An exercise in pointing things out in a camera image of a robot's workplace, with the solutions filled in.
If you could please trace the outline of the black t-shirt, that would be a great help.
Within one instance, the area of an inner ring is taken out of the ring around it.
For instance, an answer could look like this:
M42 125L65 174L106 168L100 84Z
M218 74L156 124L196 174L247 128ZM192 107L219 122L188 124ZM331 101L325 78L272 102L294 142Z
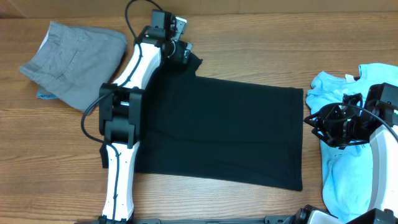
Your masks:
M196 75L167 61L144 97L135 168L301 191L303 90Z

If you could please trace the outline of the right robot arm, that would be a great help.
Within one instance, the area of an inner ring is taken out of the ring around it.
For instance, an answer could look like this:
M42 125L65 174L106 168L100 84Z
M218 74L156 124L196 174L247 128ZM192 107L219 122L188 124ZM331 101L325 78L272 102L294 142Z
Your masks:
M397 223L397 87L373 85L365 99L345 95L307 116L312 133L328 146L344 149L368 143L373 155L369 207L353 223Z

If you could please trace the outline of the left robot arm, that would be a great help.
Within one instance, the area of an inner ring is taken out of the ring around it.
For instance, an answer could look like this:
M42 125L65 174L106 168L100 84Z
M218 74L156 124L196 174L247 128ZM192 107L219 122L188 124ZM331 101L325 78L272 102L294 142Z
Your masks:
M100 149L108 170L106 201L99 223L128 223L134 213L132 186L136 154L144 135L144 97L153 74L170 60L185 65L192 44L180 40L188 22L154 9L150 25L134 41L134 52L113 83L99 89Z

